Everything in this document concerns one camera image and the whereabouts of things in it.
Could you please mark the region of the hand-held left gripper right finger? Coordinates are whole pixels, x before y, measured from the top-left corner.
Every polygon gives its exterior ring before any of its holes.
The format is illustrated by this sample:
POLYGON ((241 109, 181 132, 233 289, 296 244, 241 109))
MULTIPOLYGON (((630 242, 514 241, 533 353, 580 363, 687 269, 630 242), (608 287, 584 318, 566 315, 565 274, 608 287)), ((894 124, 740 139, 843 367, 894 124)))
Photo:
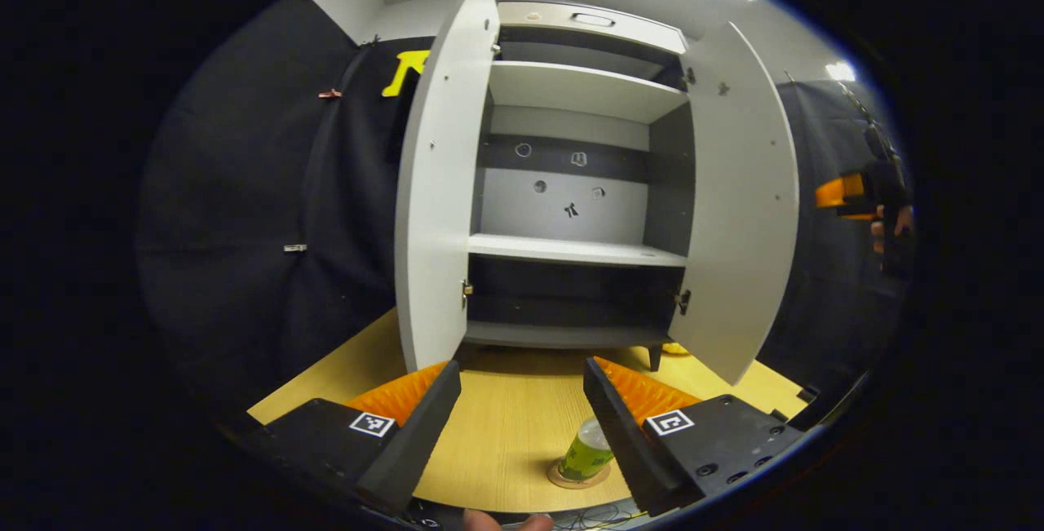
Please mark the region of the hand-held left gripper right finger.
POLYGON ((631 497, 651 517, 741 489, 804 435, 735 395, 698 400, 599 356, 585 360, 582 387, 631 497))

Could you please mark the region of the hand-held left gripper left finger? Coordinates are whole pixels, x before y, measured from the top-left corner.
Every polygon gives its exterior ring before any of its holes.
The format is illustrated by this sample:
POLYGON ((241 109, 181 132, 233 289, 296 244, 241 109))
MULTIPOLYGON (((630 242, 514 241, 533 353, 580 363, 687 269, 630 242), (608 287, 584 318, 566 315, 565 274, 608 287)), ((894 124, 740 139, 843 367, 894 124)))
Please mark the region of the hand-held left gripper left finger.
POLYGON ((460 390, 458 361, 440 361, 350 402, 303 402, 245 446, 332 504, 404 513, 460 390))

